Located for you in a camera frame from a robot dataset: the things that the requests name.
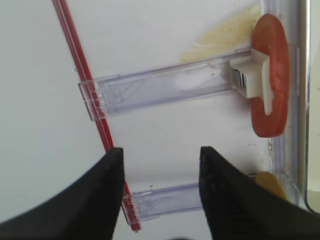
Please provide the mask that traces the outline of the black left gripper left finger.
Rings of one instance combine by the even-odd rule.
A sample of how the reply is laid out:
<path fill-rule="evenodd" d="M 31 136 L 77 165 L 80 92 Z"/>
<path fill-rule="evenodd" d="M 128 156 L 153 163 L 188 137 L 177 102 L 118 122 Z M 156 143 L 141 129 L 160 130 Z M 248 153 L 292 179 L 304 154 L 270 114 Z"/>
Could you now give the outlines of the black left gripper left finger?
<path fill-rule="evenodd" d="M 68 188 L 0 225 L 2 240 L 111 240 L 124 191 L 122 148 L 107 152 Z"/>

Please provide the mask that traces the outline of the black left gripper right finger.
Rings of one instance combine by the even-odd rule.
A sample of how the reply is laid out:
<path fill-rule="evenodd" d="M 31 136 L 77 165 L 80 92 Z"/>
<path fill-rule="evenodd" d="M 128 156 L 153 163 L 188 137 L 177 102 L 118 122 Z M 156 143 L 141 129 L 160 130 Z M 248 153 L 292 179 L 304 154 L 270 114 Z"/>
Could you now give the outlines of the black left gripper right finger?
<path fill-rule="evenodd" d="M 199 159 L 199 194 L 214 240 L 320 238 L 319 216 L 259 186 L 210 146 Z"/>

